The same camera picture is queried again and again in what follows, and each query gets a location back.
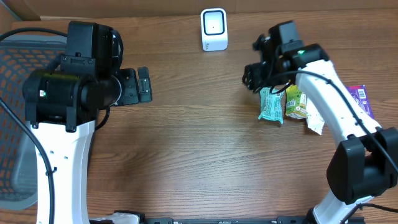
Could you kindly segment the white tube gold cap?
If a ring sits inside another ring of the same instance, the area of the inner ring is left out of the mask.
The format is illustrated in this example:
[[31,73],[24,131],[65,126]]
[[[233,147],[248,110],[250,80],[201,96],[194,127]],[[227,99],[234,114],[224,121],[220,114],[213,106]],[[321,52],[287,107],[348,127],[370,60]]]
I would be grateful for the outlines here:
[[315,133],[322,135],[325,121],[310,98],[307,98],[307,127]]

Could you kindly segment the green juice carton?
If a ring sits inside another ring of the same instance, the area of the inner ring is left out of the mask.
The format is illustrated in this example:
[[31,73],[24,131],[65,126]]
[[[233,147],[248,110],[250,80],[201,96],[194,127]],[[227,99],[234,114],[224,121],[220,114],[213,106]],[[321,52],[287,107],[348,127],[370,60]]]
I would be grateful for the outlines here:
[[307,117],[307,96],[298,89],[298,86],[291,85],[286,91],[285,115],[290,118],[304,119]]

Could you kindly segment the purple red pad package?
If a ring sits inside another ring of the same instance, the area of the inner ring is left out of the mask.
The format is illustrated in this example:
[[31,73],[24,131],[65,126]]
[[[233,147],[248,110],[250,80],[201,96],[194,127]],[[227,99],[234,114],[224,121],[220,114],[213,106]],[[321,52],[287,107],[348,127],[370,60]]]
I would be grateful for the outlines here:
[[366,85],[353,85],[347,86],[350,95],[357,102],[359,107],[372,119],[374,119],[373,111],[371,108],[370,100],[366,90]]

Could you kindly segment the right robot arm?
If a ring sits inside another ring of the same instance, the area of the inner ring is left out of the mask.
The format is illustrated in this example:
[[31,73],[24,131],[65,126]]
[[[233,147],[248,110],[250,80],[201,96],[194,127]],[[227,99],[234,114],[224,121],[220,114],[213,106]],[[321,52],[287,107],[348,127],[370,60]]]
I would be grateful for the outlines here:
[[252,45],[261,60],[244,69],[252,91],[293,83],[313,102],[333,134],[329,191],[304,223],[351,223],[354,213],[397,185],[397,130],[384,129],[355,102],[318,44],[305,45],[293,21],[277,24]]

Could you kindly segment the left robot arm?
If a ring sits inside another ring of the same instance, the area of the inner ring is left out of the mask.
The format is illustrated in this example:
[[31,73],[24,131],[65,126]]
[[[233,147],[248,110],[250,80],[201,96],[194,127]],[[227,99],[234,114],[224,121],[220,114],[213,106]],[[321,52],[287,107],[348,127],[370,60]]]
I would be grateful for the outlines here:
[[119,32],[71,21],[64,52],[24,82],[25,118],[37,158],[38,223],[141,223],[132,212],[90,218],[88,160],[100,111],[152,101],[147,67],[121,68]]

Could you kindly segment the teal wet wipes pack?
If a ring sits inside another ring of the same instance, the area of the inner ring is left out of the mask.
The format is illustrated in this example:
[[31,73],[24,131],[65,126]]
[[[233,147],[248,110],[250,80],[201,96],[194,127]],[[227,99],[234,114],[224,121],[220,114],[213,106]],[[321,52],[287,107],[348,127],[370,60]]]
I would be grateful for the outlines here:
[[273,89],[272,92],[270,90],[269,87],[265,87],[259,92],[261,112],[258,120],[278,121],[283,124],[282,97],[284,92],[277,93],[276,89]]

